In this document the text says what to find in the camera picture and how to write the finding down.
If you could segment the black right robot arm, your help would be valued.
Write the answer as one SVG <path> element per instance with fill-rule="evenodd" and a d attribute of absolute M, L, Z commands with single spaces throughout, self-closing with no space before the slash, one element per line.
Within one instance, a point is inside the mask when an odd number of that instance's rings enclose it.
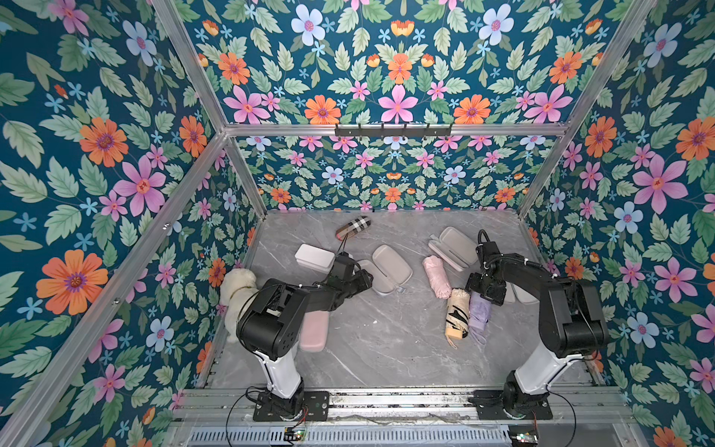
<path fill-rule="evenodd" d="M 467 291 L 491 305 L 504 305 L 508 286 L 536 299 L 540 342 L 521 367 L 509 373 L 501 392 L 503 406 L 542 404 L 549 387 L 575 361 L 610 342 L 595 285 L 561 277 L 517 253 L 501 253 L 485 230 L 478 232 L 476 255 L 482 270 L 472 273 Z"/>

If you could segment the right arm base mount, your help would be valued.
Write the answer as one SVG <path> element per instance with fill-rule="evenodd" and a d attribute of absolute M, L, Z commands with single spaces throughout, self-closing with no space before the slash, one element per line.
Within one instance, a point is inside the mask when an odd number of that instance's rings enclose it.
<path fill-rule="evenodd" d="M 515 384 L 507 383 L 502 390 L 475 390 L 468 401 L 481 420 L 536 418 L 540 421 L 553 418 L 548 397 L 547 393 L 525 394 Z"/>

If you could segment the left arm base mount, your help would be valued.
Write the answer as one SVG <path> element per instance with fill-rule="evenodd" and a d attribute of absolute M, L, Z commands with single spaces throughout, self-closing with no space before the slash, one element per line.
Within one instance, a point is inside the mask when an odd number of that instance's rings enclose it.
<path fill-rule="evenodd" d="M 261 391 L 253 413 L 254 422 L 325 422 L 331 404 L 328 391 L 305 391 L 298 387 L 292 398 L 279 398 L 269 391 Z"/>

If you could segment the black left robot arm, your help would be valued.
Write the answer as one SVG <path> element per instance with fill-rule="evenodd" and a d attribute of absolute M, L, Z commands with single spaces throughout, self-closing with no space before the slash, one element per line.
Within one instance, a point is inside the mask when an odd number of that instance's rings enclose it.
<path fill-rule="evenodd" d="M 309 312 L 333 312 L 344 301 L 372 288 L 374 276 L 348 253 L 339 253 L 330 272 L 312 284 L 268 279 L 251 296 L 238 318 L 238 342 L 262 361 L 267 390 L 293 399 L 303 386 L 294 363 L 294 347 Z"/>

